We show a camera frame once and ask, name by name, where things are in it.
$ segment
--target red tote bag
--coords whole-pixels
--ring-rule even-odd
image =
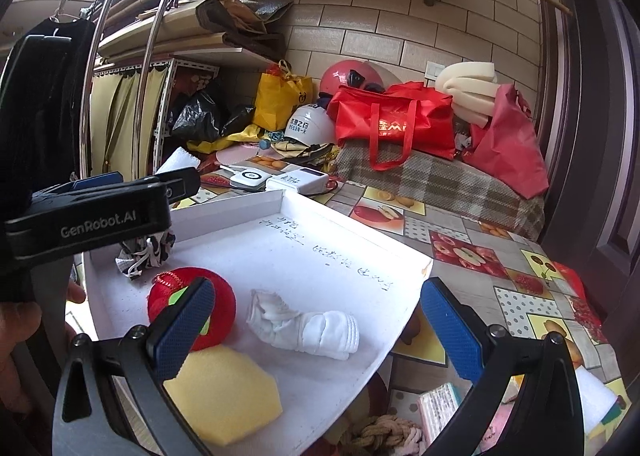
[[[390,86],[384,94],[342,86],[327,108],[335,120],[338,144],[348,138],[369,140],[374,170],[402,165],[412,149],[452,160],[456,151],[450,95],[419,82]],[[402,156],[378,163],[380,140],[402,144]]]
[[[474,136],[473,150],[465,151],[463,160],[504,182],[528,200],[548,189],[549,182],[536,129],[518,105],[517,98],[513,84],[498,88],[491,123],[482,130],[484,135]]]

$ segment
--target metal bolt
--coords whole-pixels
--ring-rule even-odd
[[[549,338],[553,344],[562,344],[564,342],[564,337],[562,337],[562,335],[557,331],[549,332]]]
[[[495,339],[499,339],[507,335],[507,330],[505,330],[504,326],[500,326],[499,324],[491,324],[489,326],[489,335]]]
[[[138,326],[134,326],[129,330],[129,337],[132,339],[139,339],[146,335],[146,326],[139,324]]]
[[[87,335],[86,333],[81,333],[76,335],[71,343],[73,344],[73,346],[82,346],[90,340],[91,338],[89,337],[89,335]]]

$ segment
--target white helmet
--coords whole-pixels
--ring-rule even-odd
[[[305,144],[335,144],[335,124],[321,106],[300,106],[291,115],[284,136]]]

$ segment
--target tiled wall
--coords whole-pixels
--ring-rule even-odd
[[[341,58],[379,62],[401,81],[423,80],[427,61],[492,61],[535,107],[540,65],[538,0],[293,0],[272,31],[288,43],[297,74],[318,79]],[[248,99],[259,78],[242,73],[235,92]]]

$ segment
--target red bag handle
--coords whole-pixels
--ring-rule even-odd
[[[406,113],[406,128],[404,129],[404,141],[402,142],[402,156],[396,160],[378,163],[378,141],[380,133],[380,104],[371,105],[371,124],[369,129],[369,165],[373,170],[386,171],[402,165],[409,158],[411,148],[414,145],[415,114],[418,111],[418,101],[409,102],[409,110]]]

